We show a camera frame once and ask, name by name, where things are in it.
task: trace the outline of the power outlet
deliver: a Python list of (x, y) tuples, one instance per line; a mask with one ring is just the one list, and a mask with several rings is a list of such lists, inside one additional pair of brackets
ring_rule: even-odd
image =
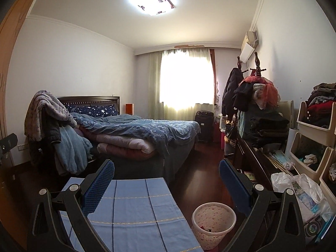
[(23, 145), (19, 145), (17, 146), (18, 150), (21, 151), (21, 150), (27, 150), (29, 147), (28, 144), (23, 144)]

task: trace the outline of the crown molding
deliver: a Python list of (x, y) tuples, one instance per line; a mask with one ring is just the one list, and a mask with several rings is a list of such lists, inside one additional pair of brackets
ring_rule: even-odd
[(259, 19), (259, 15), (260, 15), (260, 12), (262, 10), (262, 6), (264, 4), (264, 1), (265, 0), (258, 0), (257, 8), (255, 10), (255, 13), (254, 13), (253, 20), (252, 20), (252, 23), (251, 23), (249, 31), (255, 31), (255, 27), (257, 25), (257, 21)]
[(145, 53), (152, 53), (156, 51), (163, 50), (171, 50), (175, 48), (194, 48), (194, 47), (221, 47), (221, 48), (241, 48), (241, 43), (239, 42), (221, 42), (221, 41), (213, 41), (213, 42), (187, 42), (187, 43), (172, 43), (168, 45), (159, 45), (153, 47), (145, 47), (135, 49), (135, 55), (141, 55)]
[(54, 24), (58, 24), (58, 25), (61, 25), (61, 26), (67, 26), (69, 28), (72, 28), (72, 29), (75, 29), (75, 30), (80, 30), (82, 32), (85, 32), (85, 33), (89, 33), (91, 35), (94, 35), (98, 38), (102, 38), (102, 39), (107, 39), (109, 41), (112, 41), (115, 45), (118, 45), (118, 46), (121, 46), (123, 48), (126, 48), (132, 52), (134, 52), (134, 50), (126, 45), (123, 45), (122, 43), (119, 43), (109, 37), (106, 37), (104, 35), (101, 35), (97, 32), (94, 32), (92, 30), (89, 30), (87, 28), (83, 28), (81, 26), (78, 26), (78, 25), (75, 25), (75, 24), (72, 24), (72, 23), (68, 23), (68, 22), (65, 22), (65, 21), (61, 21), (61, 20), (58, 20), (58, 19), (54, 19), (54, 18), (50, 18), (50, 17), (45, 17), (45, 16), (41, 16), (41, 15), (35, 15), (35, 14), (30, 14), (26, 17), (26, 19), (31, 19), (31, 20), (39, 20), (39, 21), (45, 21), (45, 22), (50, 22), (50, 23), (54, 23)]

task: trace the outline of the ceiling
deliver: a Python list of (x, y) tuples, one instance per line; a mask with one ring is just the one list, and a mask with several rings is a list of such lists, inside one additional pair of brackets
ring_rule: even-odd
[(157, 16), (129, 0), (36, 0), (31, 14), (87, 28), (134, 50), (188, 42), (240, 46), (258, 0), (171, 0), (174, 10)]

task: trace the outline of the gray knitted blanket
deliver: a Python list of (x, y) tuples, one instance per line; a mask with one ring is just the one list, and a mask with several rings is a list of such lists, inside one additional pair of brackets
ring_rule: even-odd
[(41, 119), (42, 109), (56, 120), (65, 121), (66, 125), (76, 127), (77, 123), (65, 106), (49, 91), (40, 90), (33, 97), (25, 119), (25, 135), (34, 141), (44, 138)]

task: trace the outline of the wooden headboard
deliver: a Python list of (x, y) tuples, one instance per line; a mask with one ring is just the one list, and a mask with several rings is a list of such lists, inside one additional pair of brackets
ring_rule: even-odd
[(114, 105), (118, 114), (120, 114), (120, 97), (110, 96), (74, 96), (74, 97), (58, 97), (63, 104), (83, 106), (109, 106)]

